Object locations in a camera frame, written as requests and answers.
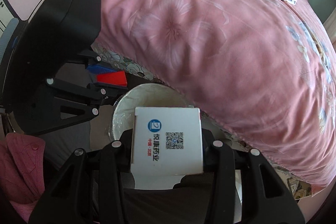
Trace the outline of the red cube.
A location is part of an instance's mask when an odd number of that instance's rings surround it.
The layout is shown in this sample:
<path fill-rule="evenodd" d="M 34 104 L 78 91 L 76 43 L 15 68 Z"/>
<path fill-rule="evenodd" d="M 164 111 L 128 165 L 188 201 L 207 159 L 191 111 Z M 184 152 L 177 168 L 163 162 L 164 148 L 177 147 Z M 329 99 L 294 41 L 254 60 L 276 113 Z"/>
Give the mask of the red cube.
<path fill-rule="evenodd" d="M 127 87 L 127 79 L 124 71 L 102 73 L 96 76 L 98 83 Z"/>

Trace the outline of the white medicine box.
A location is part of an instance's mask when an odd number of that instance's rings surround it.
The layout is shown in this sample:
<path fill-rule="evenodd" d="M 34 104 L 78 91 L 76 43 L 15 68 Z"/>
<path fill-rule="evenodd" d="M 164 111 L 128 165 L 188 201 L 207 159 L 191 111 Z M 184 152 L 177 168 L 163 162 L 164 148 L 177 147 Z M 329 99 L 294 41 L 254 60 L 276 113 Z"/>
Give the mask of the white medicine box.
<path fill-rule="evenodd" d="M 185 175 L 203 172 L 201 114 L 194 107 L 137 107 L 131 174 L 135 188 L 171 189 Z"/>

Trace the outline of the white wardrobe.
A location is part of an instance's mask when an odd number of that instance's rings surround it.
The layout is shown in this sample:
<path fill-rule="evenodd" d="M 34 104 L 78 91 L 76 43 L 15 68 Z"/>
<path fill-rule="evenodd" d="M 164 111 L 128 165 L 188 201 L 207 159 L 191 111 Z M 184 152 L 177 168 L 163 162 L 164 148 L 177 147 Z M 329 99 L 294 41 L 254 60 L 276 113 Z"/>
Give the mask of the white wardrobe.
<path fill-rule="evenodd" d="M 9 21 L 13 19 L 12 13 L 7 8 L 4 0 L 0 0 L 0 29 L 1 32 L 4 32 Z"/>

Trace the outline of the pink quilted garment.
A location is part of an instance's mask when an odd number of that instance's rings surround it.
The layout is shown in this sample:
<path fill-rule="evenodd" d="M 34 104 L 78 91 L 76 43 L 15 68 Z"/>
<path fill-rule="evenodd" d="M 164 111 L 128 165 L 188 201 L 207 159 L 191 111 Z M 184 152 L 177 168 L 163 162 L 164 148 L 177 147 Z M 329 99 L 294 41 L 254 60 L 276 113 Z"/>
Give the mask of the pink quilted garment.
<path fill-rule="evenodd" d="M 1 189 L 25 222 L 45 191 L 44 151 L 45 141 L 30 135 L 9 133 L 1 141 Z"/>

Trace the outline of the pink floral bed sheet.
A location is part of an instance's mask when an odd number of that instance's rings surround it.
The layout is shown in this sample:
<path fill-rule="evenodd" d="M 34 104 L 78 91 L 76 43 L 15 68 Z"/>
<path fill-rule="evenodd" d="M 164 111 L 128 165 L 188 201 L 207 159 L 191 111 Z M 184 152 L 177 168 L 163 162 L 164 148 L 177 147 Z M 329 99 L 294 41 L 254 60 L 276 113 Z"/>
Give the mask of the pink floral bed sheet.
<path fill-rule="evenodd" d="M 133 60 L 309 183 L 335 177 L 335 50 L 307 0 L 102 0 L 94 44 Z"/>

